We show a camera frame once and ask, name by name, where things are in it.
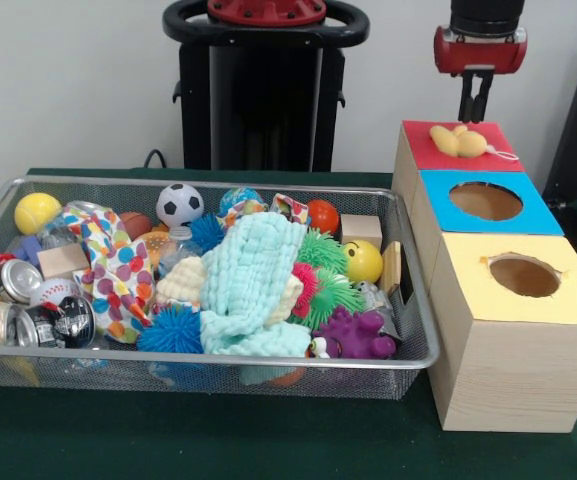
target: black cable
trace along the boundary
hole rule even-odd
[[[148,168],[148,166],[150,165],[150,160],[152,160],[152,157],[154,157],[155,155],[157,155],[159,157],[159,160],[161,161],[161,168],[168,168],[168,164],[166,164],[164,154],[161,153],[156,148],[151,150],[148,156],[146,157],[146,161],[144,162],[144,168]]]

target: green spiky ball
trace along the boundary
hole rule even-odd
[[[341,244],[327,233],[320,233],[318,229],[309,229],[306,233],[297,261],[339,274],[345,274],[348,266],[348,258]]]
[[[310,312],[304,318],[291,315],[292,323],[317,330],[327,323],[335,308],[344,306],[349,312],[361,312],[365,308],[364,299],[359,290],[352,288],[348,278],[331,272],[326,268],[317,270],[318,291],[310,302]]]

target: round hole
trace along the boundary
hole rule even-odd
[[[490,261],[497,282],[517,295],[548,297],[559,288],[559,276],[547,263],[524,255],[501,255]]]
[[[493,183],[462,183],[450,191],[450,200],[460,210],[485,220],[508,220],[524,208],[517,195]]]

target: soccer ball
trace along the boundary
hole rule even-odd
[[[157,200],[157,217],[169,228],[187,225],[204,214],[204,200],[199,192],[186,183],[164,188]]]

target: yellow box top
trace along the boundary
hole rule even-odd
[[[577,253],[564,237],[444,233],[443,240],[475,319],[577,324]]]

